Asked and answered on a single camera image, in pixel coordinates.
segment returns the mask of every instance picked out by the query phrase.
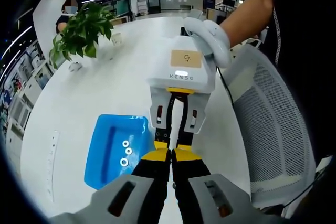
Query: face mask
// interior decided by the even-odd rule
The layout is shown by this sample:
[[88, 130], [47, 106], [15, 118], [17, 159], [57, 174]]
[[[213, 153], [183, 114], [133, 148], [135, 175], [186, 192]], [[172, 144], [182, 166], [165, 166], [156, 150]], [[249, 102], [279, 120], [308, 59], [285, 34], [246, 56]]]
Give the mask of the face mask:
[[68, 13], [68, 14], [75, 14], [78, 10], [78, 7], [77, 6], [66, 6], [65, 7], [65, 11]]

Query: white pot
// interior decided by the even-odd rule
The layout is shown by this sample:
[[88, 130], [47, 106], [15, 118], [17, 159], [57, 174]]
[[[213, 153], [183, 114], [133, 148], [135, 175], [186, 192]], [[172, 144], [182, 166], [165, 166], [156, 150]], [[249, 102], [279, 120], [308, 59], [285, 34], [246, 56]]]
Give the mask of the white pot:
[[96, 58], [90, 58], [84, 56], [83, 58], [79, 55], [71, 55], [72, 61], [81, 63], [84, 67], [92, 67], [94, 65], [99, 65], [100, 62], [107, 62], [113, 59], [115, 53], [117, 53], [117, 48], [122, 44], [121, 33], [113, 34], [112, 38], [108, 40], [106, 36], [99, 35], [98, 44], [95, 43], [95, 48], [97, 51]]
[[77, 72], [79, 69], [81, 69], [83, 65], [79, 62], [72, 62], [69, 66], [70, 72]]
[[97, 51], [98, 61], [109, 61], [113, 59], [115, 49], [118, 45], [122, 44], [121, 33], [113, 34], [111, 40], [104, 35], [99, 35], [98, 45], [95, 43], [95, 48]]

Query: cable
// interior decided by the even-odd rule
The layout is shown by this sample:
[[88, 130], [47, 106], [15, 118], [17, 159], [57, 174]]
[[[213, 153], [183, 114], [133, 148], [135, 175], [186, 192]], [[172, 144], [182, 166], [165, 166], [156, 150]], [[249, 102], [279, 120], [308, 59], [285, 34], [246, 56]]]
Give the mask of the cable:
[[217, 72], [218, 72], [218, 74], [219, 74], [219, 76], [220, 76], [220, 78], [221, 78], [221, 80], [222, 80], [222, 83], [223, 83], [223, 85], [224, 85], [224, 87], [225, 87], [225, 89], [226, 89], [226, 92], [229, 94], [229, 97], [230, 97], [230, 99], [231, 99], [231, 104], [232, 104], [232, 107], [233, 107], [233, 106], [234, 106], [234, 103], [233, 103], [233, 98], [232, 98], [230, 89], [229, 89], [229, 87], [227, 86], [227, 84], [226, 84], [226, 82], [225, 82], [225, 80], [224, 80], [224, 77], [223, 77], [223, 75], [222, 75], [222, 72], [221, 72], [221, 70], [219, 69], [219, 67], [217, 67]]
[[290, 204], [292, 204], [295, 200], [297, 200], [302, 194], [304, 194], [311, 186], [313, 186], [316, 181], [319, 180], [319, 178], [322, 176], [322, 174], [324, 174], [324, 171], [326, 169], [324, 169], [315, 179], [314, 181], [305, 189], [302, 191], [302, 193], [300, 193], [297, 197], [295, 197], [293, 200], [291, 200], [289, 203], [287, 203], [286, 205], [284, 205], [284, 208], [288, 207]]

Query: window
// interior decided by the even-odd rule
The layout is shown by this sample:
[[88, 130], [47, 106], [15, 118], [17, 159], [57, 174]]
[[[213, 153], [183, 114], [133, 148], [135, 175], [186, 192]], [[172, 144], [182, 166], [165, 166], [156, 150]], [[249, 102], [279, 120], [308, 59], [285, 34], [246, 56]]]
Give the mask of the window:
[[245, 0], [236, 0], [236, 5], [237, 7], [241, 5]]

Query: green leaves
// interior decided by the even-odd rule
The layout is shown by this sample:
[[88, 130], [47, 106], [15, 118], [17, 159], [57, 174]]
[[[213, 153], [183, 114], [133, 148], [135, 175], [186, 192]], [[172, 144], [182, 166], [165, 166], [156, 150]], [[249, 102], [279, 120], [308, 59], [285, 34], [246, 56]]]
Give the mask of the green leaves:
[[84, 57], [84, 53], [83, 53], [83, 48], [78, 46], [76, 48], [76, 52], [78, 53], [78, 55], [80, 55], [81, 57]]
[[112, 32], [109, 26], [104, 27], [105, 36], [110, 40], [112, 37]]
[[70, 54], [78, 54], [95, 58], [97, 51], [94, 43], [98, 44], [98, 36], [106, 36], [109, 40], [112, 37], [110, 23], [115, 18], [114, 13], [95, 3], [85, 4], [81, 10], [69, 19], [67, 27], [63, 30], [59, 41], [55, 37], [52, 41], [53, 49], [49, 53], [49, 59], [54, 67], [59, 57], [71, 60]]
[[88, 44], [85, 48], [85, 54], [90, 57], [90, 58], [96, 58], [97, 57], [97, 52], [96, 48], [94, 47], [94, 44]]

